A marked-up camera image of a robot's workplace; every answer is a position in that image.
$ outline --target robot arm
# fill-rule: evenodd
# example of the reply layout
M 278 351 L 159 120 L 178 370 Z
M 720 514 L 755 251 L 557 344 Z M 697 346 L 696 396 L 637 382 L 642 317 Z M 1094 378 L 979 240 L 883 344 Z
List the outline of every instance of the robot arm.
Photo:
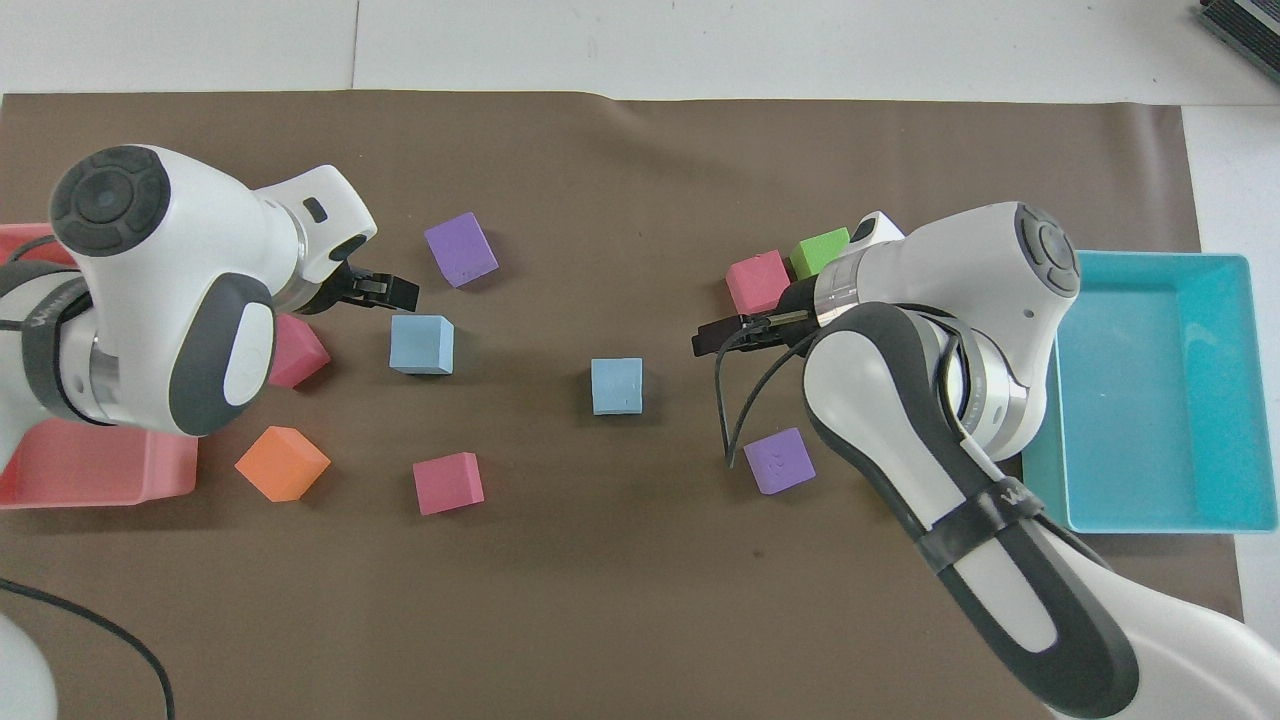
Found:
M 809 350 L 805 404 L 1009 670 L 1062 717 L 1275 717 L 1275 650 L 1085 557 L 947 421 L 931 370 L 943 360 L 929 343 L 940 334 L 915 311 L 851 309 Z
M 1280 653 L 1116 575 L 993 462 L 1039 428 L 1048 351 L 1079 282 L 1070 241 L 1036 208 L 989 205 L 906 237 L 877 213 L 768 318 L 704 325 L 694 348 L 744 333 L 722 348 L 809 343 L 819 437 L 1057 716 L 1280 717 Z
M 417 301 L 347 263 L 378 228 L 328 165 L 250 191 L 170 150 L 111 147 L 63 177 L 50 215 L 78 272 L 0 266 L 0 465 L 49 416 L 209 434 L 265 384 L 274 313 Z

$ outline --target light blue cube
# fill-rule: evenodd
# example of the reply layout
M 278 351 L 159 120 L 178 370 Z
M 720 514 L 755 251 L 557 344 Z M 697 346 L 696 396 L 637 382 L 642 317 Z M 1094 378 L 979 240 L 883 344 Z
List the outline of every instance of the light blue cube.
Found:
M 453 324 L 440 315 L 392 315 L 390 366 L 406 375 L 452 375 Z
M 591 360 L 591 407 L 596 415 L 639 415 L 644 410 L 644 360 Z

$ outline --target orange cube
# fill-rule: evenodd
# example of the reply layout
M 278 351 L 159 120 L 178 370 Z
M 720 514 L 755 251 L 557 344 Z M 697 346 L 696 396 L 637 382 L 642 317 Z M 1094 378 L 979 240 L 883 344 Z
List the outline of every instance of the orange cube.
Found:
M 270 427 L 239 459 L 236 469 L 271 502 L 302 497 L 329 459 L 293 428 Z

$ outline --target cable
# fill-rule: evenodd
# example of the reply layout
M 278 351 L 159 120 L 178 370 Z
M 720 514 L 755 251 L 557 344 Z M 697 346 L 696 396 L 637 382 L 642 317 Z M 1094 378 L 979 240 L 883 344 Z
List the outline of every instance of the cable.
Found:
M 716 411 L 719 415 L 721 423 L 721 445 L 724 448 L 726 455 L 728 454 L 728 418 L 724 413 L 724 386 L 721 383 L 721 370 L 724 365 L 724 354 L 737 345 L 737 341 L 742 340 L 754 331 L 754 325 L 744 325 L 742 328 L 728 336 L 721 348 L 716 351 Z
M 742 434 L 742 425 L 746 424 L 746 414 L 751 411 L 751 405 L 755 404 L 755 398 L 759 397 L 760 391 L 764 389 L 765 383 L 773 379 L 773 375 L 780 369 L 782 369 L 782 365 L 787 364 L 787 360 L 791 360 L 796 355 L 804 352 L 810 345 L 813 345 L 813 340 L 818 337 L 819 332 L 822 331 L 818 329 L 806 334 L 804 338 L 800 340 L 800 342 L 791 346 L 790 350 L 787 350 L 786 352 L 782 354 L 782 356 L 774 360 L 773 365 L 769 365 L 769 369 L 765 370 L 763 375 L 760 375 L 759 380 L 756 380 L 755 387 L 751 388 L 751 393 L 746 396 L 746 402 L 742 404 L 742 411 L 739 413 L 737 423 L 733 425 L 733 434 L 730 436 L 730 438 L 724 443 L 724 461 L 728 464 L 730 469 L 733 468 L 733 462 L 737 460 L 736 457 L 737 441 L 739 437 Z
M 169 674 L 165 673 L 164 665 L 161 665 L 160 664 L 160 659 L 156 657 L 154 652 L 151 652 L 151 648 L 148 648 L 147 646 L 145 646 L 142 643 L 142 641 L 140 641 L 138 638 L 133 637 L 132 633 L 129 633 L 124 628 L 116 625 L 115 623 L 108 620 L 106 618 L 102 618 L 97 612 L 93 612 L 88 607 L 84 607 L 82 605 L 77 605 L 77 603 L 74 603 L 74 602 L 72 602 L 69 600 L 60 598 L 56 594 L 50 594 L 50 593 L 47 593 L 45 591 L 41 591 L 41 589 L 36 589 L 36 588 L 32 588 L 32 587 L 28 587 L 28 585 L 23 585 L 20 583 L 15 583 L 15 582 L 8 580 L 5 578 L 0 578 L 0 589 L 9 591 L 9 592 L 12 592 L 14 594 L 18 594 L 18 596 L 22 596 L 22 597 L 27 597 L 27 598 L 31 598 L 31 600 L 45 602 L 47 605 L 52 605 L 54 607 L 58 607 L 60 610 L 65 610 L 67 612 L 70 612 L 72 615 L 78 615 L 78 616 L 83 618 L 84 620 L 88 620 L 90 623 L 93 623 L 99 628 L 102 628 L 104 630 L 111 633 L 113 635 L 115 635 L 115 637 L 120 638 L 122 641 L 124 641 L 125 643 L 128 643 L 129 647 L 132 647 L 133 650 L 138 651 L 138 655 L 141 655 L 142 659 L 146 660 L 148 665 L 151 665 L 152 670 L 155 670 L 156 678 L 160 679 L 160 691 L 164 693 L 164 716 L 168 720 L 173 720 L 174 719 L 174 712 L 173 712 L 173 685 L 169 684 Z
M 951 395 L 950 391 L 947 389 L 947 383 L 943 379 L 947 375 L 947 373 L 951 372 L 952 357 L 957 350 L 961 350 L 963 352 L 960 345 L 960 337 L 948 333 L 947 345 L 942 348 L 942 357 L 938 361 L 937 370 L 933 374 L 933 389 L 942 402 L 942 416 L 946 419 L 947 425 L 951 428 L 951 432 L 955 433 L 956 438 L 964 439 L 965 437 L 964 428 L 960 427 L 959 418 L 956 418 L 955 413 L 951 410 Z M 1080 555 L 1096 562 L 1097 565 L 1101 565 L 1102 568 L 1111 570 L 1111 565 L 1107 564 L 1107 561 L 1103 560 L 1101 555 L 1098 555 L 1092 547 L 1084 544 L 1084 541 L 1076 537 L 1075 533 L 1057 524 L 1048 515 L 1041 512 L 1034 518 L 1034 520 L 1039 523 L 1041 527 L 1043 527 L 1046 530 L 1052 533 L 1055 537 L 1069 544 L 1071 550 L 1079 552 Z
M 933 372 L 933 395 L 938 397 L 942 405 L 942 418 L 947 421 L 947 427 L 951 428 L 951 433 L 956 439 L 963 441 L 965 438 L 964 428 L 960 427 L 960 419 L 956 418 L 954 410 L 951 410 L 951 389 L 947 387 L 946 375 L 951 373 L 951 359 L 954 354 L 960 347 L 960 336 L 947 332 L 947 345 L 942 348 L 942 357 L 938 359 L 938 366 Z
M 1075 533 L 1073 533 L 1071 530 L 1068 530 L 1062 525 L 1059 525 L 1057 521 L 1055 521 L 1048 515 L 1041 512 L 1039 515 L 1036 516 L 1036 521 L 1039 523 L 1041 527 L 1043 527 L 1046 530 L 1053 533 L 1053 536 L 1056 536 L 1057 539 L 1060 539 L 1060 541 L 1065 542 L 1066 544 L 1071 546 L 1071 550 L 1079 552 L 1080 555 L 1083 555 L 1084 557 L 1092 560 L 1097 565 L 1101 565 L 1102 568 L 1106 568 L 1107 570 L 1111 570 L 1111 564 L 1107 562 L 1106 560 L 1103 560 L 1102 556 L 1097 553 L 1097 551 L 1094 551 L 1092 547 L 1084 544 L 1084 541 L 1082 541 L 1079 537 L 1076 537 Z
M 36 240 L 27 241 L 15 247 L 13 252 L 9 254 L 9 260 L 6 260 L 5 263 L 17 263 L 18 260 L 22 260 L 23 255 L 31 252 L 32 250 L 42 245 L 49 245 L 51 242 L 55 242 L 56 240 L 58 240 L 56 237 L 46 234 L 45 237 L 37 237 Z

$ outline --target white floor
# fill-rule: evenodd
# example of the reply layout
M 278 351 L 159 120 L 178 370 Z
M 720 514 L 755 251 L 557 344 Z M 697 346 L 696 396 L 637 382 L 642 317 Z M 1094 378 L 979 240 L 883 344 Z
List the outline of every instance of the white floor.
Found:
M 577 90 L 1188 108 L 1201 240 L 1256 278 L 1280 448 L 1280 86 L 1193 0 L 74 0 L 0 3 L 0 94 Z M 0 109 L 3 122 L 3 109 Z M 1280 457 L 1280 451 L 1274 452 Z M 1280 646 L 1280 536 L 1238 542 L 1247 621 Z

